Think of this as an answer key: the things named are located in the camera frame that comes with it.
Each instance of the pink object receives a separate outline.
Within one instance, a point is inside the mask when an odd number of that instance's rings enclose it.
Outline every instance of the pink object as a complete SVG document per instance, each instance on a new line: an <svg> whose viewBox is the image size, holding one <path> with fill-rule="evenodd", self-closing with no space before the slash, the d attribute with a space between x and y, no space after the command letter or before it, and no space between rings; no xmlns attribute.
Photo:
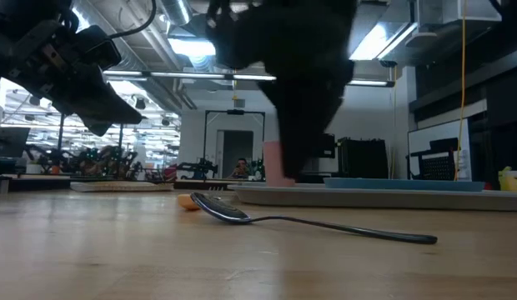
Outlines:
<svg viewBox="0 0 517 300"><path fill-rule="evenodd" d="M264 142L264 166L266 167L267 186L289 188L295 185L295 180L284 176L281 143L279 141Z"/></svg>

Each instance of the person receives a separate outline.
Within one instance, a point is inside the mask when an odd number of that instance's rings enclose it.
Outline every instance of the person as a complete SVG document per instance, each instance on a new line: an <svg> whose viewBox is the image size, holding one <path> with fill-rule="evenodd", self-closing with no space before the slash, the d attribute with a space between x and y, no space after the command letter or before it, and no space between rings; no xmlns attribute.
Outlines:
<svg viewBox="0 0 517 300"><path fill-rule="evenodd" d="M251 172L249 171L248 161L245 158L239 158L238 164L229 178L247 179L249 175L251 175Z"/></svg>

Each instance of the small orange piece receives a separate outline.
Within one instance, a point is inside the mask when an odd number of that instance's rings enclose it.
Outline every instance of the small orange piece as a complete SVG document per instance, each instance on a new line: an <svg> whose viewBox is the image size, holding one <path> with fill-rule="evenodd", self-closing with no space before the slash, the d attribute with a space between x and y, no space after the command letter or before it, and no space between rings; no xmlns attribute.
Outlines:
<svg viewBox="0 0 517 300"><path fill-rule="evenodd" d="M178 205L189 211L198 210L199 206L192 200L190 194L180 194L177 196Z"/></svg>

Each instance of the table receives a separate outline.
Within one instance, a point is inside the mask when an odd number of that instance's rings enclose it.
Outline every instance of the table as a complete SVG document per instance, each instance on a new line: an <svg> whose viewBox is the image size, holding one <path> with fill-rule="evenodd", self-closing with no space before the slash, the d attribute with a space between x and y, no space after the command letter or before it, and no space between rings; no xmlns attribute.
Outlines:
<svg viewBox="0 0 517 300"><path fill-rule="evenodd" d="M517 212L238 205L434 246L184 212L177 193L0 195L0 299L517 299Z"/></svg>

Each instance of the spoon handle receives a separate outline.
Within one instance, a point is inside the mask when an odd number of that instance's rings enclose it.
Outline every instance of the spoon handle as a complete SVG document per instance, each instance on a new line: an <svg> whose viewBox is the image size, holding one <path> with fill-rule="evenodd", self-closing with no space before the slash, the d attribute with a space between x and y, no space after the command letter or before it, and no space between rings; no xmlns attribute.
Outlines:
<svg viewBox="0 0 517 300"><path fill-rule="evenodd" d="M380 231L380 230L331 224L331 223L327 223L327 222L309 221L309 220L304 220L304 219L300 219L300 218L296 218L296 217L284 217L284 216L258 217L258 218L252 219L250 222L252 223L252 222L258 222L258 221L265 221L265 220L291 221L291 222L303 223L303 224L307 224L307 225L319 226L319 227L323 227L323 228L336 229L336 230L344 231L347 233L356 233L356 234L359 234L359 235L362 235L365 237L382 238L382 239L388 239L388 240L399 241L399 242L407 242L407 243L435 244L438 241L437 237L430 236L430 235L408 234L408 233L398 233L398 232L391 233L391 232L385 232L385 231Z"/></svg>

